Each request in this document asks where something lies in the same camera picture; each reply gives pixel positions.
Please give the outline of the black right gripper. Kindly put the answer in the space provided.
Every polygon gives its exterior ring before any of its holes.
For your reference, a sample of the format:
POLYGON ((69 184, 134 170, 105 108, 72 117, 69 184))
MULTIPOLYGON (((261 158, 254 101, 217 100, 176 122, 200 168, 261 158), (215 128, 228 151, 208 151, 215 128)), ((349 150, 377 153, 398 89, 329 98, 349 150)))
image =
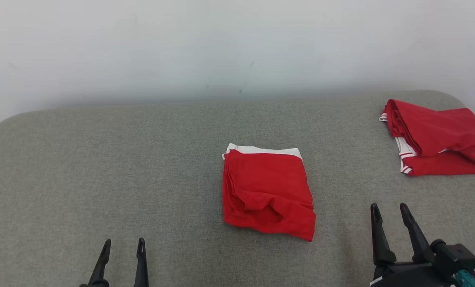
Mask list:
POLYGON ((414 263, 396 263, 396 255, 389 248, 383 229, 383 217, 376 203, 371 204, 373 263, 376 265, 371 287, 450 287, 455 280, 451 273, 457 263, 429 263, 435 255, 411 214, 407 204, 400 203, 403 223, 407 227, 414 263))

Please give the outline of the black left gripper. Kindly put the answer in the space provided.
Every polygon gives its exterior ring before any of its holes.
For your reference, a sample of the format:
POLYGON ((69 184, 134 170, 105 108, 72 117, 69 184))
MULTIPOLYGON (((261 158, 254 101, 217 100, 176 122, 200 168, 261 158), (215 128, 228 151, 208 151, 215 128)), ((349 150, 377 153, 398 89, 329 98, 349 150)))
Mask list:
MULTIPOLYGON (((79 285, 79 287, 109 287, 109 283, 104 279, 105 266, 109 261, 111 249, 111 239, 107 239, 103 245, 102 251, 88 284, 79 285)), ((137 246, 137 270, 135 274, 134 287, 149 287, 149 276, 147 267, 146 243, 144 238, 139 238, 137 246)))

